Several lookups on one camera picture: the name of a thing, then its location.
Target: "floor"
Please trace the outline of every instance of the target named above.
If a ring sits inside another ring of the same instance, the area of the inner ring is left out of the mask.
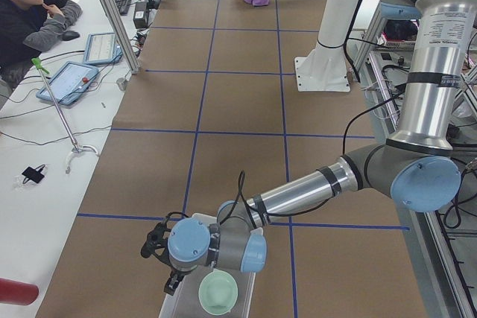
[[[326,0],[162,0],[37,317],[158,317],[168,268],[140,257],[167,212],[215,215],[331,165],[350,93],[298,92]],[[373,143],[358,120],[347,148]],[[265,228],[250,317],[426,317],[391,200],[345,193]]]

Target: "red object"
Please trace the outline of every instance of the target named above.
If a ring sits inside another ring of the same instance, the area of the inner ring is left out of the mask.
[[[38,297],[38,287],[34,284],[0,279],[0,303],[29,305]]]

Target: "white desk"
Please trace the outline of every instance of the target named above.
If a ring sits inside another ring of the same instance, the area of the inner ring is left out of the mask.
[[[61,42],[42,58],[67,51],[84,50],[90,33],[112,31],[99,0],[80,0],[83,15],[71,27],[81,37]],[[136,33],[132,22],[133,7],[123,23],[128,35]],[[81,62],[83,54],[65,56],[45,61],[43,65],[55,73],[67,60]],[[38,74],[31,70],[28,75]],[[103,79],[94,92],[85,93],[71,108],[64,108],[65,117],[73,132],[83,132],[95,127],[111,125],[121,103],[123,92],[116,85],[119,77],[130,76],[125,61]],[[40,89],[39,78],[25,80],[11,95],[22,100],[32,89]],[[15,115],[46,107],[32,92],[20,104],[8,101],[0,110],[0,117]],[[45,142],[66,136],[60,118],[52,106],[16,118],[0,119],[0,130],[22,139]],[[103,149],[109,130],[78,136],[80,144],[91,144]],[[35,317],[48,288],[69,230],[77,214],[86,188],[95,169],[98,157],[85,153],[72,161],[70,174],[65,173],[65,158],[72,149],[69,139],[38,146],[26,144],[0,135],[0,277],[36,284],[40,289],[38,299],[29,306],[0,304],[0,317]],[[47,164],[43,181],[30,188],[16,188],[15,178],[28,166],[35,168]]]

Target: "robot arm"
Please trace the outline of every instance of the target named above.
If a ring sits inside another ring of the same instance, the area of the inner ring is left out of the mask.
[[[399,206],[430,212],[457,193],[461,176],[450,160],[446,128],[477,12],[477,0],[391,0],[422,14],[397,131],[385,144],[363,147],[308,176],[256,195],[227,202],[210,226],[195,218],[167,220],[148,234],[142,255],[172,268],[165,291],[173,294],[198,265],[258,272],[266,243],[250,231],[300,212],[343,191],[375,188]],[[159,256],[156,249],[163,249]]]

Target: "white tray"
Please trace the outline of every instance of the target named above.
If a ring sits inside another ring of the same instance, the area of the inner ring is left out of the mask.
[[[206,225],[217,222],[213,216],[193,214],[192,217],[202,221]],[[252,232],[263,235],[260,227]],[[229,313],[223,314],[223,318],[248,318],[250,303],[252,302],[253,284],[255,273],[242,273],[237,270],[223,270],[230,273],[237,282],[238,298],[236,305]],[[212,272],[210,267],[198,267],[192,273],[184,277],[173,296],[165,295],[159,318],[213,318],[200,306],[198,291],[202,279]]]

